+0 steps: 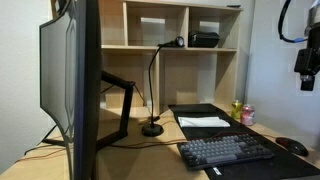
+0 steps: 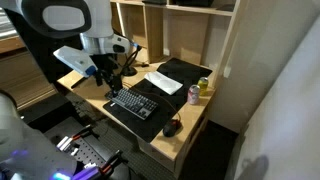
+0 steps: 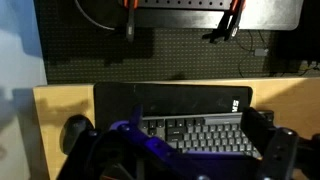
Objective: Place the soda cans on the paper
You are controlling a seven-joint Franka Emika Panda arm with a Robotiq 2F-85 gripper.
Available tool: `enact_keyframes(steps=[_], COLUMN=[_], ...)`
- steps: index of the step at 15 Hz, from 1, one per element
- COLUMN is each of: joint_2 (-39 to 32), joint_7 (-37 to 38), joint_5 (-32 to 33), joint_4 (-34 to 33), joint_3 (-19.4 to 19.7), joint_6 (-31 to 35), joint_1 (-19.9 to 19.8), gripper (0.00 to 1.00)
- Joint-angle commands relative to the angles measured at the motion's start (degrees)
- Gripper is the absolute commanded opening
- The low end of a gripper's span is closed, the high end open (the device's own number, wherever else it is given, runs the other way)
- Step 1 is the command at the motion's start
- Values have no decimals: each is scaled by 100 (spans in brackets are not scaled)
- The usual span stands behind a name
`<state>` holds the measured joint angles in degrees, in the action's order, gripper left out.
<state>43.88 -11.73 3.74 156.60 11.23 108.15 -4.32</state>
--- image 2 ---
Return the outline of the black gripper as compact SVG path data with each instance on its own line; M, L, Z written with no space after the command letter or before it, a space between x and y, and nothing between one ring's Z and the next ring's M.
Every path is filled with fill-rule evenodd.
M101 86L103 82L112 88L112 96L116 97L122 89L122 82L119 74L114 73L117 68L117 56L115 54L92 55L91 59L97 66L94 74L97 86Z

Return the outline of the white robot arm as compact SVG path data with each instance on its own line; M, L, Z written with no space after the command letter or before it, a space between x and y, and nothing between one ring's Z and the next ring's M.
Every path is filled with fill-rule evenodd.
M97 61L111 61L113 54L125 54L134 44L114 32L110 0L0 0L0 6L46 37L78 36L81 49L64 45L53 55L83 77L93 76L97 85L107 84L113 96L119 94L121 76Z

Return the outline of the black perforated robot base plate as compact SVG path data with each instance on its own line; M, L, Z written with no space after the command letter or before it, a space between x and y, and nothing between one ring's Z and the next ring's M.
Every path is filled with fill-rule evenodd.
M54 145L57 145L65 136L71 137L84 127L85 126L80 124L76 119L69 117L51 127L45 132L45 135ZM106 161L116 153L116 151L112 152L104 149L97 139L97 134L95 134L93 130L90 134L73 141L64 152L83 166L80 171L93 166L102 167ZM115 168L110 177L101 180L139 180L139 177L127 163L121 163Z

